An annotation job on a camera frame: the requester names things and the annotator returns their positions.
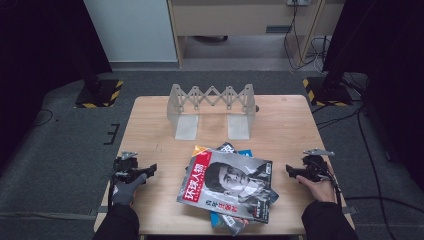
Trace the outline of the person's left hand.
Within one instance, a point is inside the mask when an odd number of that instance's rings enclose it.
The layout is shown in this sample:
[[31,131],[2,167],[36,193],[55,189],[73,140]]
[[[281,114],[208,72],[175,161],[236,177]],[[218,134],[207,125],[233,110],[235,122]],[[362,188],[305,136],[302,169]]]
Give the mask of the person's left hand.
[[146,182],[147,175],[142,173],[131,183],[124,183],[118,180],[114,184],[112,192],[112,204],[130,205],[138,187]]

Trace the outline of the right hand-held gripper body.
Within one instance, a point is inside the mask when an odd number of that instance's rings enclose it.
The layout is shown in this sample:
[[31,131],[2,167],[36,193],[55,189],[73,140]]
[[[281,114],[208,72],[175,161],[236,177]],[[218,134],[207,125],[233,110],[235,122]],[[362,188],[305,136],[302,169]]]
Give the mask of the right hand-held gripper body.
[[302,158],[303,164],[306,166],[306,178],[319,182],[321,180],[333,180],[333,174],[329,171],[327,162],[323,159],[323,155],[334,156],[333,151],[327,151],[319,148],[304,150],[305,157]]

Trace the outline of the light wooden cabinet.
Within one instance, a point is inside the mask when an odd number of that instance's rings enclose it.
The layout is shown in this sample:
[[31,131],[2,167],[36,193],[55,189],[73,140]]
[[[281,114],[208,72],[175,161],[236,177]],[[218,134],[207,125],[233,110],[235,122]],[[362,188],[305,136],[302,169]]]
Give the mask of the light wooden cabinet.
[[346,0],[167,0],[177,59],[183,62],[188,37],[284,34],[289,56],[306,63],[312,40],[331,35]]

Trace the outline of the person's right hand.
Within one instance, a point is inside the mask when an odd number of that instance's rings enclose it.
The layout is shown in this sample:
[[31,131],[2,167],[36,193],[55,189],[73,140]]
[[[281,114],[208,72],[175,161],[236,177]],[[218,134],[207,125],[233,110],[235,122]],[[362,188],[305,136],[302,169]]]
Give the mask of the person's right hand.
[[313,197],[319,202],[336,202],[335,190],[329,180],[313,182],[307,178],[297,175],[296,180],[305,185],[312,193]]

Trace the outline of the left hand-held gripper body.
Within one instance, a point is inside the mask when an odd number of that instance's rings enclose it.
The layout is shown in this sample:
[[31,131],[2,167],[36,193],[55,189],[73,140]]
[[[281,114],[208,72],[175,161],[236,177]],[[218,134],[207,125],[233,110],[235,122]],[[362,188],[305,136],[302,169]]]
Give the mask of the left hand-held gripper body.
[[114,176],[118,180],[124,183],[131,183],[140,176],[141,170],[138,168],[137,155],[137,152],[123,151],[115,159],[113,170]]

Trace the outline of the black curtain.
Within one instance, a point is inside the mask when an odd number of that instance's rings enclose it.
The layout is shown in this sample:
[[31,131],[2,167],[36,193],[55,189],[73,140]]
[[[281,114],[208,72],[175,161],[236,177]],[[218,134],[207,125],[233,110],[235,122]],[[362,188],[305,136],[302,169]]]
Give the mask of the black curtain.
[[367,75],[390,158],[424,188],[424,0],[346,0],[324,70]]
[[82,78],[66,39],[75,41],[94,73],[111,70],[84,0],[0,0],[0,169],[44,96]]

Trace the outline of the white panel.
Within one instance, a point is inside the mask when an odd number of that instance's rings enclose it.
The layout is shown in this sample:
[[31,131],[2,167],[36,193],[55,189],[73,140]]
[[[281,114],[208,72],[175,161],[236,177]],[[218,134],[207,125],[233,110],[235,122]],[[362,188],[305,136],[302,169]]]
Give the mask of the white panel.
[[112,63],[176,62],[167,0],[84,0]]

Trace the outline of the orange-cornered magazine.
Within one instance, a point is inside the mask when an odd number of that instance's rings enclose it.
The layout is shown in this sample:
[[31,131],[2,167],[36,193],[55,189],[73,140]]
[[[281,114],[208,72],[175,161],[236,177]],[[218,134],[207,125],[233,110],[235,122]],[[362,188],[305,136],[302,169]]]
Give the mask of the orange-cornered magazine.
[[194,149],[193,149],[192,156],[193,156],[193,157],[195,157],[195,156],[198,156],[198,155],[204,154],[204,153],[206,153],[206,152],[208,152],[208,151],[209,151],[209,148],[208,148],[208,147],[204,147],[204,146],[196,145],[196,146],[194,147]]

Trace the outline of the grey portrait magazine red band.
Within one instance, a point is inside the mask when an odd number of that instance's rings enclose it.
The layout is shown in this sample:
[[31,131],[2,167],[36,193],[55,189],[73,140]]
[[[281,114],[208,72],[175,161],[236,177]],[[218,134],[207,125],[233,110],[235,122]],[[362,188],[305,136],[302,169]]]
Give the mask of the grey portrait magazine red band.
[[206,148],[193,155],[179,203],[268,223],[273,162]]

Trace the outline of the black yellow-striped stand base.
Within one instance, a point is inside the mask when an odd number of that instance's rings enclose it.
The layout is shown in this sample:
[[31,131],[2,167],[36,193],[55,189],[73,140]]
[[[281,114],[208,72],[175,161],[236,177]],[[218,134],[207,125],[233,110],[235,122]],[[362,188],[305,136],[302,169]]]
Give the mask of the black yellow-striped stand base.
[[122,80],[84,81],[84,86],[75,100],[77,108],[111,107],[123,86]]
[[325,77],[307,77],[302,80],[310,103],[313,106],[349,106],[352,98],[347,89],[328,82]]

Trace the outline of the grey expandable metal book rack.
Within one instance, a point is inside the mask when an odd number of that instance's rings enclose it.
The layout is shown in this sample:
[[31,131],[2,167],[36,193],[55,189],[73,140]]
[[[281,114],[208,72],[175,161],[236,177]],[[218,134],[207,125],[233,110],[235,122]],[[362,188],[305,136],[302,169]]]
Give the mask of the grey expandable metal book rack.
[[259,110],[252,84],[246,84],[240,92],[232,86],[226,86],[223,91],[214,86],[205,91],[193,86],[185,92],[179,84],[173,84],[167,103],[167,119],[173,126],[177,140],[196,139],[202,104],[226,109],[227,136],[230,140],[250,139]]

